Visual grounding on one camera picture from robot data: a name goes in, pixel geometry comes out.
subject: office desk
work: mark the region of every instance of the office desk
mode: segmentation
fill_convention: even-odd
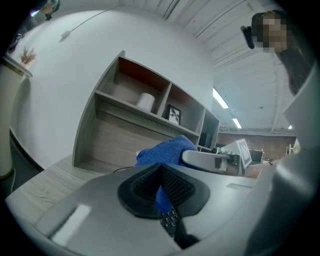
[[[97,162],[86,163],[81,168],[71,163],[72,155],[69,155],[15,190],[5,199],[11,213],[34,225],[44,212],[65,196],[91,179],[118,169],[118,166],[110,165],[106,170],[105,164],[99,169]],[[96,171],[90,170],[90,164],[95,165]]]

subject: blue towel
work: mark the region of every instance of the blue towel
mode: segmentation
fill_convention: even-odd
[[[180,155],[185,150],[197,151],[195,145],[185,136],[180,135],[171,140],[167,140],[153,148],[142,150],[136,157],[135,167],[152,164],[175,164],[185,166],[180,161]],[[170,212],[172,204],[168,199],[162,186],[158,189],[155,198],[155,205],[163,213]]]

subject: cable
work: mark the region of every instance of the cable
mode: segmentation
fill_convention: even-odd
[[[133,168],[133,166],[129,166],[129,167],[122,167],[122,168],[116,169],[116,170],[113,172],[113,174],[114,174],[116,171],[121,170],[121,169],[125,169],[125,168]]]
[[[13,182],[12,182],[11,190],[10,190],[11,194],[12,194],[12,190],[14,188],[15,180],[16,180],[16,170],[15,170],[15,168],[13,168]]]

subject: fluorescent light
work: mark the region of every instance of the fluorescent light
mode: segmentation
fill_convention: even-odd
[[[235,123],[236,127],[238,127],[239,129],[241,129],[241,128],[242,128],[242,127],[241,127],[241,125],[240,125],[240,123],[239,123],[239,121],[238,121],[238,119],[236,119],[236,118],[232,118],[232,120],[234,121],[234,123]]]
[[[38,10],[37,10],[37,11],[34,11],[34,12],[31,12],[31,13],[30,13],[31,17],[35,16],[38,12],[39,12]]]
[[[220,94],[216,91],[215,88],[213,88],[213,97],[220,103],[220,105],[224,108],[227,109],[229,108],[227,103],[224,101],[224,99],[220,96]]]

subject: shelf panel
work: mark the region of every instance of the shelf panel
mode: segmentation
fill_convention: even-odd
[[[158,115],[156,115],[154,113],[151,113],[151,112],[145,111],[143,109],[140,109],[140,108],[136,107],[135,105],[133,105],[131,103],[128,103],[128,102],[126,102],[124,100],[121,100],[119,98],[113,97],[113,96],[111,96],[109,94],[106,94],[106,93],[104,93],[102,91],[96,90],[95,91],[95,95],[97,97],[99,97],[104,102],[110,103],[110,104],[115,105],[115,106],[117,106],[119,108],[122,108],[124,110],[130,111],[130,112],[132,112],[134,114],[140,115],[140,116],[142,116],[144,118],[147,118],[147,119],[152,120],[154,122],[157,122],[157,123],[159,123],[159,124],[161,124],[163,126],[166,126],[166,127],[171,128],[171,129],[173,129],[175,131],[178,131],[178,132],[180,132],[182,134],[185,134],[185,135],[188,135],[188,136],[191,136],[191,137],[199,137],[200,136],[199,134],[195,133],[194,131],[191,131],[191,130],[189,130],[187,128],[184,128],[184,127],[182,127],[180,125],[172,123],[169,120],[167,120],[167,119],[165,119],[165,118],[163,118],[161,116],[158,116]]]
[[[211,151],[211,149],[210,149],[210,148],[205,147],[205,146],[200,146],[200,145],[198,145],[197,147],[198,147],[198,148],[200,148],[200,149],[204,149],[204,150],[209,150],[209,151]]]

